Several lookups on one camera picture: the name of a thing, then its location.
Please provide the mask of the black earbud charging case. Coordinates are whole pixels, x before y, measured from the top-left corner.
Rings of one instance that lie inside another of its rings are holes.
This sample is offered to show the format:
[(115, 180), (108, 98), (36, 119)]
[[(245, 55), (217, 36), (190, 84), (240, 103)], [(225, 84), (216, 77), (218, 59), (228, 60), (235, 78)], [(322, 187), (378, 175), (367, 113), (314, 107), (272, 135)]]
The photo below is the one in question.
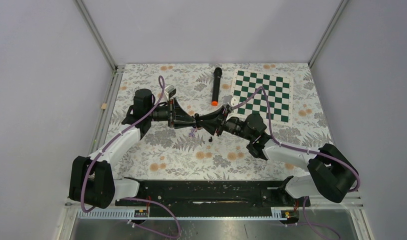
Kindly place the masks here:
[(195, 120), (195, 128), (196, 128), (197, 130), (201, 130), (201, 129), (202, 129), (202, 125), (201, 125), (201, 123), (202, 123), (202, 118), (201, 118), (201, 116), (200, 116), (198, 113), (195, 113), (194, 116), (193, 116), (193, 118), (194, 118), (194, 120)]

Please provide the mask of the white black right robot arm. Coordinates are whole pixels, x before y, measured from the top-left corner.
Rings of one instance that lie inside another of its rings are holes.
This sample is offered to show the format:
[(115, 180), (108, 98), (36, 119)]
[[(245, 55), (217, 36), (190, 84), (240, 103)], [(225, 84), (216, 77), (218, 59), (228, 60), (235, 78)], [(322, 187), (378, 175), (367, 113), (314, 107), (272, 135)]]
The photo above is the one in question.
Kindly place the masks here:
[(299, 198), (320, 194), (333, 203), (341, 203), (347, 193), (356, 190), (359, 174), (348, 159), (330, 143), (322, 147), (304, 147), (280, 142), (266, 132), (267, 125), (258, 113), (245, 120), (230, 117), (230, 110), (222, 107), (206, 114), (195, 114), (197, 128), (213, 136), (223, 132), (248, 140), (248, 152), (255, 158), (278, 161), (307, 170), (308, 175), (291, 176), (282, 183), (278, 192), (281, 204), (291, 206)]

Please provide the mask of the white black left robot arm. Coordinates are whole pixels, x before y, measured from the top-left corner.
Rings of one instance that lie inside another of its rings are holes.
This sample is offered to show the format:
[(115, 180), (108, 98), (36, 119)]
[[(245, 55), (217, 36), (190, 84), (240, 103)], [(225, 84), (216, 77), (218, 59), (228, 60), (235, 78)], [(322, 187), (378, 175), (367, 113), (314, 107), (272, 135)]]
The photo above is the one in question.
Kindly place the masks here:
[(142, 205), (147, 193), (140, 188), (139, 181), (114, 177), (112, 168), (145, 136), (152, 122), (167, 122), (174, 129), (195, 124), (195, 119), (180, 107), (175, 94), (172, 85), (165, 88), (160, 98), (155, 98), (149, 89), (137, 90), (118, 133), (89, 156), (74, 159), (69, 199), (100, 209), (124, 198), (136, 206)]

